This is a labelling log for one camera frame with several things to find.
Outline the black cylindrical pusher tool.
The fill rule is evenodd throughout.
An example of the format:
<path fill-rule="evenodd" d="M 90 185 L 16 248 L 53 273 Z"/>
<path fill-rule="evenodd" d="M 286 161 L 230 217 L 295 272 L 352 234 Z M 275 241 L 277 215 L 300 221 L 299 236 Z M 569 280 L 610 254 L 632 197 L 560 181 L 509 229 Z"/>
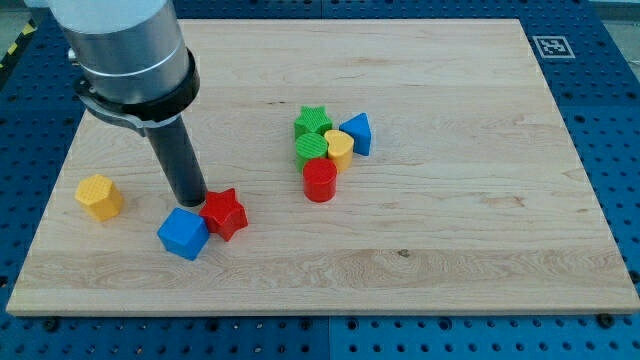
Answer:
<path fill-rule="evenodd" d="M 182 116 L 146 128 L 145 134 L 177 202 L 185 207 L 203 203 L 207 187 Z"/>

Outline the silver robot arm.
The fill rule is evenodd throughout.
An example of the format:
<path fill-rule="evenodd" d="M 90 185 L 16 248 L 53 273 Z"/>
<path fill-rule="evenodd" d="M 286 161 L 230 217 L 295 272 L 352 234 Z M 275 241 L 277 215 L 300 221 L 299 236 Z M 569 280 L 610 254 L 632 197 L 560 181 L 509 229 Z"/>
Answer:
<path fill-rule="evenodd" d="M 194 207 L 207 191 L 182 113 L 200 77 L 171 0 L 45 0 L 80 76 L 74 90 L 94 117 L 146 139 L 177 202 Z"/>

